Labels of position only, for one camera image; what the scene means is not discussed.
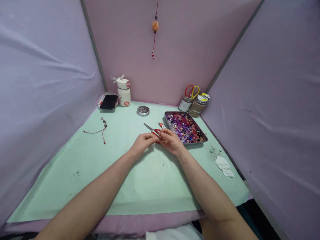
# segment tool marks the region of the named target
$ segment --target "black phone screen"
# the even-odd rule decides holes
[[[103,110],[113,110],[117,101],[117,95],[106,95],[102,101],[102,104],[100,105],[100,108]]]

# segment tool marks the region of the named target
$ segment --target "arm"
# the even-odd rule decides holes
[[[207,214],[215,238],[257,239],[231,200],[169,129],[160,130],[160,143],[180,162],[191,189]]]
[[[132,148],[82,189],[35,238],[84,239],[105,215],[133,163],[158,138],[141,134]]]

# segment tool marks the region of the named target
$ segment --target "white water bottle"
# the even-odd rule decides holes
[[[113,83],[118,85],[118,95],[119,103],[123,107],[128,107],[131,105],[131,92],[130,92],[130,83],[127,79],[123,78],[124,75],[117,78]]]

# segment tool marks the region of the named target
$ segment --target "green tabletop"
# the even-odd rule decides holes
[[[142,117],[137,107],[145,105],[150,114]],[[164,112],[178,111],[177,107],[132,102],[129,107],[118,106],[113,113],[96,110],[69,142],[42,170],[36,183],[9,218],[8,222],[49,219],[81,189],[106,170],[134,143],[141,133],[149,132],[143,123],[159,129],[165,123]],[[103,117],[108,127],[101,133]],[[208,141],[187,149],[199,164],[221,186],[238,206],[246,202],[249,191],[241,180],[222,147],[211,134],[203,120],[194,118],[207,135]],[[215,165],[217,156],[224,157],[231,165],[234,178],[225,177]],[[107,215],[134,215],[170,213],[200,209],[183,170],[172,154],[160,144],[149,147],[130,170]]]

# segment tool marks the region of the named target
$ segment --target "scissors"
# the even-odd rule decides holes
[[[156,135],[159,138],[160,129],[153,129],[153,128],[149,127],[147,124],[145,124],[145,123],[143,123],[143,124],[146,125],[146,127],[150,129],[151,133],[153,133],[154,135]]]
[[[191,91],[189,92],[189,94],[187,95],[187,90],[188,90],[189,87],[192,87],[192,88],[191,88]],[[196,95],[193,95],[194,89],[195,89],[196,87],[198,88],[198,93],[197,93]],[[186,97],[191,98],[191,99],[194,99],[194,98],[199,94],[199,92],[200,92],[199,86],[193,86],[193,85],[189,85],[189,86],[186,88],[186,90],[184,91]]]

